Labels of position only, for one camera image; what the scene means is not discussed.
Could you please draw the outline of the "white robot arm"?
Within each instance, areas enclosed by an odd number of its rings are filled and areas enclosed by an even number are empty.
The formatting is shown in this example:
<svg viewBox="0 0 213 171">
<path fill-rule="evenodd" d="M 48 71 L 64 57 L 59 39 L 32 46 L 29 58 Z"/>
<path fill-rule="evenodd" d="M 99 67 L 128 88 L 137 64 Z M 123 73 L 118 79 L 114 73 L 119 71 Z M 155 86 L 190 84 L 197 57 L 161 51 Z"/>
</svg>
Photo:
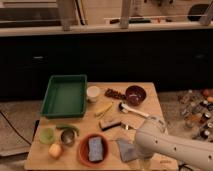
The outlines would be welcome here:
<svg viewBox="0 0 213 171">
<path fill-rule="evenodd" d="M 134 146 L 139 159 L 159 153 L 202 171 L 213 171 L 213 143 L 171 136 L 166 133 L 163 118 L 157 115 L 149 116 L 136 130 Z"/>
</svg>

